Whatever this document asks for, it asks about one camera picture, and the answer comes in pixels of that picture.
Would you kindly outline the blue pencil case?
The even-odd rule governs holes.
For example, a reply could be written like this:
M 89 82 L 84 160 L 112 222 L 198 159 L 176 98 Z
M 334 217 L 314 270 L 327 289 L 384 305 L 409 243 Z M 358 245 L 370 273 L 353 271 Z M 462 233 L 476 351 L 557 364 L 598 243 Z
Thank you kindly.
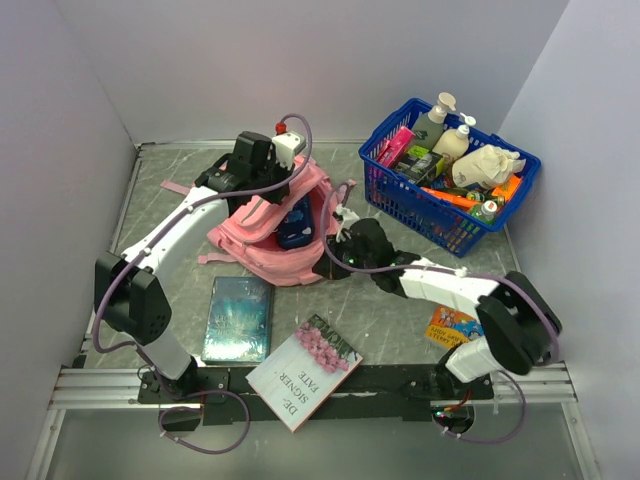
M 305 195 L 287 213 L 275 231 L 276 242 L 284 250 L 309 245 L 315 234 L 310 195 Z

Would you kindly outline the white book pink flowers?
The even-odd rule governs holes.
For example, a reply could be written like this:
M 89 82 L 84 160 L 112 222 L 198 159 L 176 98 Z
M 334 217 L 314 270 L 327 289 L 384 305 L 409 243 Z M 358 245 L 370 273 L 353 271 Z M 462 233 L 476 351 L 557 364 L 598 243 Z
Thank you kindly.
M 363 357 L 334 328 L 313 315 L 246 379 L 294 433 L 362 361 Z

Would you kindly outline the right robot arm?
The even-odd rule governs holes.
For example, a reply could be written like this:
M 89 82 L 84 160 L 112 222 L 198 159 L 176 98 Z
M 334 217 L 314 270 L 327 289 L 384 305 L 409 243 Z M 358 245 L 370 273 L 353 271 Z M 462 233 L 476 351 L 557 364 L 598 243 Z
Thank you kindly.
M 365 274 L 387 293 L 448 307 L 480 323 L 480 337 L 453 347 L 441 361 L 436 384 L 448 398 L 495 371 L 524 376 L 559 359 L 561 322 L 518 271 L 499 277 L 441 266 L 395 248 L 373 218 L 325 236 L 323 247 L 312 270 L 325 279 Z

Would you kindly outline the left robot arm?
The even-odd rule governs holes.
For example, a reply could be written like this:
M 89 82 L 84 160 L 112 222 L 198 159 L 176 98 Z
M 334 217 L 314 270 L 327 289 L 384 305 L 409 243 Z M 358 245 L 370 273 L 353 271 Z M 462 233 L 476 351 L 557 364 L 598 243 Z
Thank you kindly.
M 298 171 L 295 158 L 309 144 L 293 131 L 273 137 L 242 132 L 232 152 L 204 170 L 182 203 L 149 234 L 120 255 L 101 254 L 95 263 L 94 349 L 108 353 L 99 341 L 100 326 L 107 323 L 127 335 L 127 345 L 154 368 L 172 400 L 192 398 L 199 388 L 197 362 L 169 326 L 172 309 L 164 288 L 205 234 L 253 197 L 280 203 Z

